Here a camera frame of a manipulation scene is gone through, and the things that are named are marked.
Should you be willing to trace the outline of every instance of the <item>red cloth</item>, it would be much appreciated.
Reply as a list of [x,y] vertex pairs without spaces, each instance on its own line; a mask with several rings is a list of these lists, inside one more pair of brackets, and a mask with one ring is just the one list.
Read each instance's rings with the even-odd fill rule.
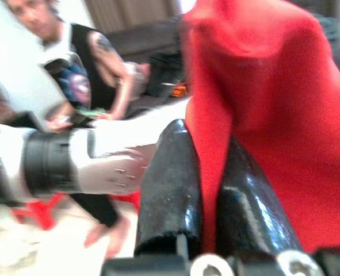
[[303,247],[340,245],[340,73],[312,15],[279,0],[198,0],[185,16],[204,251],[233,133],[274,187]]

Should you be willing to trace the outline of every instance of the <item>bolt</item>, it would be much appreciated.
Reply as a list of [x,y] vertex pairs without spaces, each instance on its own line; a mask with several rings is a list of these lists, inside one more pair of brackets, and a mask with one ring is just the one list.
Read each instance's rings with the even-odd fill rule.
[[324,276],[317,263],[300,251],[286,250],[277,256],[277,262],[287,276]]
[[125,172],[125,170],[123,170],[122,168],[116,168],[115,171],[117,171],[120,174],[123,174]]
[[203,271],[203,276],[222,276],[222,274],[214,266],[208,265]]

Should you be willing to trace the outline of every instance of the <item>orange object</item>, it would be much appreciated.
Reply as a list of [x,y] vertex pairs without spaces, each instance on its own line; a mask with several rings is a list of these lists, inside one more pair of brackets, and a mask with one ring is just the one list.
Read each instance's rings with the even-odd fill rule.
[[186,90],[186,84],[185,83],[179,83],[174,88],[171,97],[181,98],[188,94],[188,91]]
[[51,210],[61,201],[65,194],[55,194],[50,202],[45,203],[42,200],[32,201],[25,204],[26,209],[12,208],[12,213],[19,223],[24,222],[24,217],[34,218],[43,230],[50,230],[56,222],[51,215]]

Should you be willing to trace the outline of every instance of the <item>green object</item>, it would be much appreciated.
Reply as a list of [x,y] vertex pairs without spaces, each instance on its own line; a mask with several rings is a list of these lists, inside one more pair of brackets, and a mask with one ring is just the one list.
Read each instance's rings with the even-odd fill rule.
[[106,111],[103,108],[97,108],[97,109],[94,109],[94,110],[88,110],[88,109],[84,109],[84,108],[79,108],[79,109],[77,109],[77,112],[80,115],[83,115],[85,117],[94,119],[98,115],[106,114],[108,111]]

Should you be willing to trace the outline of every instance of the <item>hand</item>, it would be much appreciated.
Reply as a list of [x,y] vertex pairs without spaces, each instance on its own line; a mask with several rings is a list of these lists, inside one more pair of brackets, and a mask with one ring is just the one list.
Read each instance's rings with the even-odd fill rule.
[[65,129],[71,128],[72,123],[67,121],[69,117],[67,116],[58,116],[52,121],[47,121],[47,127],[51,132],[60,133]]
[[95,117],[95,119],[96,120],[104,119],[104,120],[109,120],[109,121],[114,120],[111,113],[99,114]]

